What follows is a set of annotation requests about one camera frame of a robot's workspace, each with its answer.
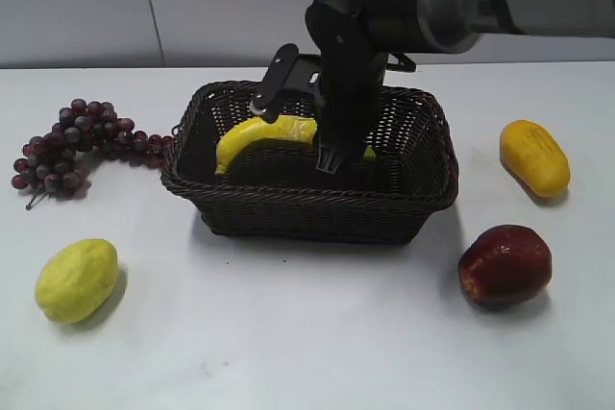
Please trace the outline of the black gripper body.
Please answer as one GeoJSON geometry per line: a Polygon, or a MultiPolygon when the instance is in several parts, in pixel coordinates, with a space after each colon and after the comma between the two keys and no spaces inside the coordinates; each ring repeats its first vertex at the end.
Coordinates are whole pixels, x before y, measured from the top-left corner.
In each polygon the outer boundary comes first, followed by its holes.
{"type": "Polygon", "coordinates": [[[431,53],[436,44],[419,20],[419,0],[314,0],[307,8],[305,22],[319,56],[302,55],[277,99],[298,93],[322,103],[319,76],[321,54],[335,44],[369,46],[384,54],[384,71],[389,56],[395,55],[400,69],[414,71],[409,53],[431,53]]]}

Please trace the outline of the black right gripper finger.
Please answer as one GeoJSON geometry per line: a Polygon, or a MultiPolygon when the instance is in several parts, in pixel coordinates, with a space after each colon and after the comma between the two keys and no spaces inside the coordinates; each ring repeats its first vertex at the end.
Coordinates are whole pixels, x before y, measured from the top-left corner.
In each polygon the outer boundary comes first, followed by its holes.
{"type": "Polygon", "coordinates": [[[369,46],[335,44],[321,58],[316,168],[333,175],[363,156],[380,110],[384,54],[369,46]]]}

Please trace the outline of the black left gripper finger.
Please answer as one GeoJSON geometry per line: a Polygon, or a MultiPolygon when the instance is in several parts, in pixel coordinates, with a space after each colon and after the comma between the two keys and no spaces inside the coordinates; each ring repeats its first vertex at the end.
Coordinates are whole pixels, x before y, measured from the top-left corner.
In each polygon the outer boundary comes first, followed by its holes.
{"type": "Polygon", "coordinates": [[[285,83],[299,58],[299,48],[294,43],[283,45],[275,53],[263,79],[258,85],[250,103],[250,109],[255,116],[268,124],[277,121],[280,115],[280,104],[277,97],[285,88],[285,83]]]}

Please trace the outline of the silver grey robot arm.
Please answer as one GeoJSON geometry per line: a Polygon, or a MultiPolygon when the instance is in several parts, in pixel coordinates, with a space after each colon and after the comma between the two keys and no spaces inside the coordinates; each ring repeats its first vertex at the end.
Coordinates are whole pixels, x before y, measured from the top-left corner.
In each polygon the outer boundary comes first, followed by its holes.
{"type": "Polygon", "coordinates": [[[333,174],[363,153],[387,70],[414,71],[415,54],[465,53],[487,34],[611,37],[614,0],[314,0],[305,21],[319,56],[281,47],[250,106],[273,123],[284,96],[308,96],[317,167],[333,174]]]}

